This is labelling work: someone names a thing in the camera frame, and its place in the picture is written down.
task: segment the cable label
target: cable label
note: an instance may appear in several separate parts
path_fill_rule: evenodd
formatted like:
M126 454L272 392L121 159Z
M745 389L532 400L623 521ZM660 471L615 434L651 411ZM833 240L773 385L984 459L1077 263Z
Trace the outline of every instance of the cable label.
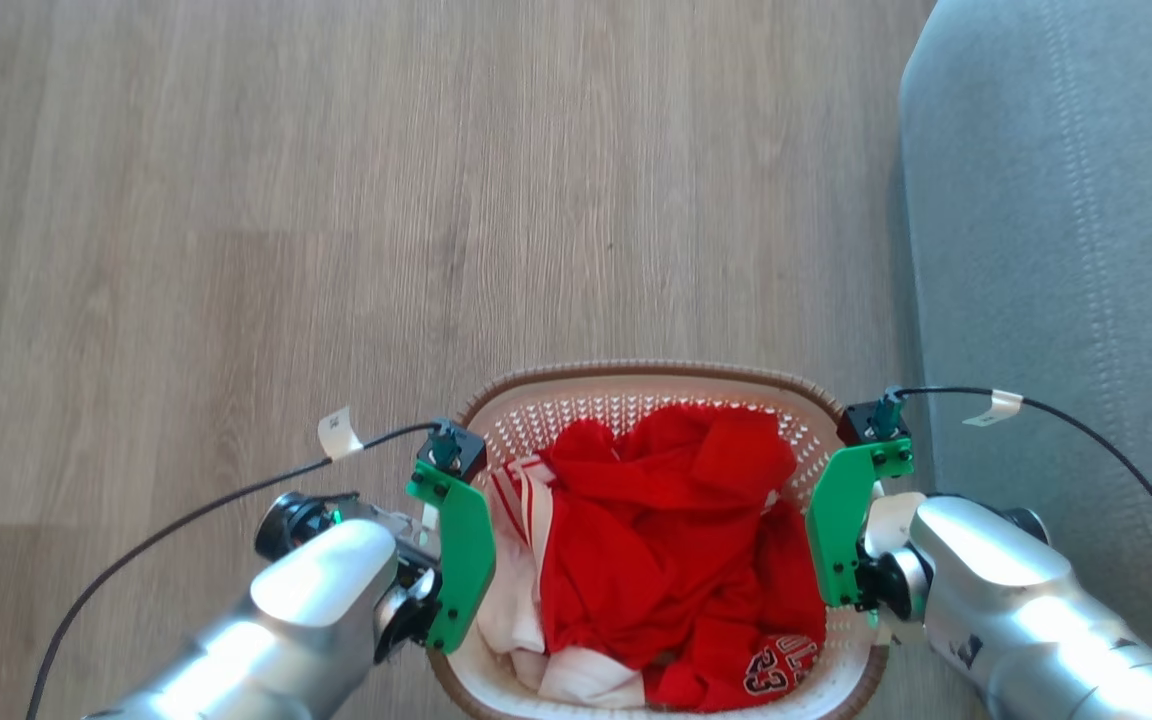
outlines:
M1001 423L1007 418L1011 418L1013 415L1020 414L1020 404L1024 402L1024 397L1016 395L1014 392L1007 392L1005 389L993 391L991 396L990 409L984 411L984 414L975 416L975 418L968 418L963 420L964 425L975 425L978 429L987 429L990 425L995 423Z
M362 441L349 424L348 407L342 407L319 420L319 442L323 444L323 452L326 452L333 462L362 450Z

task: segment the gray upholstery fabric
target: gray upholstery fabric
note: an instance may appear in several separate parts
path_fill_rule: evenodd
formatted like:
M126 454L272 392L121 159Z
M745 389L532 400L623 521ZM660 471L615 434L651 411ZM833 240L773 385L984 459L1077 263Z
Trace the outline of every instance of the gray upholstery fabric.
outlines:
M1152 479L1152 3L941 0L901 85L929 382L1046 400ZM1038 411L938 400L941 491L1033 507L1152 643L1152 502Z

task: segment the green plastic part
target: green plastic part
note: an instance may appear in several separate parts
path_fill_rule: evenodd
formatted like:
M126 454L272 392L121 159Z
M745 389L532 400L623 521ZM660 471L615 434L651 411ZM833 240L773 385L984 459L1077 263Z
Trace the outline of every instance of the green plastic part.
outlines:
M475 486L416 461L407 494L439 510L439 541L444 547L440 607L429 628L425 647L456 652L479 611L495 575L495 537L488 503Z
M844 607L861 599L856 588L858 543L874 482L912 472L909 438L844 447L829 458L814 487L806 521L817 586L827 606Z

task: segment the red fabric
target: red fabric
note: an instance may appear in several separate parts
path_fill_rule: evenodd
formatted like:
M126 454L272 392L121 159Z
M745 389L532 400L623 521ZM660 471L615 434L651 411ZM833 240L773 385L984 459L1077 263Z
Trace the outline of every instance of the red fabric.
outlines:
M763 515L795 469L776 416L668 406L621 438L579 420L540 455L558 476L540 574L550 652L643 669L647 702L676 710L794 688L824 606L799 513Z

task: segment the laundry basket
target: laundry basket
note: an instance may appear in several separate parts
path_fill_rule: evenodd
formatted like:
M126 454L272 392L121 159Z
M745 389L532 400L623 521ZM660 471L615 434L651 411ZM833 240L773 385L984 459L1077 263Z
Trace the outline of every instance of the laundry basket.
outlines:
M645 414L677 402L749 406L780 415L782 437L799 461L781 495L803 510L831 454L841 447L835 426L842 406L823 389L790 376L719 365L596 363L531 370L491 384L470 401L461 419L485 438L492 470L548 446L573 420L596 418L620 434ZM826 642L799 688L770 705L707 717L855 717L887 666L887 647L877 642L878 631L867 615L828 611ZM480 720L689 717L646 707L602 710L544 700L513 676L508 661L488 651L476 628L453 655L430 652L429 659L448 696Z

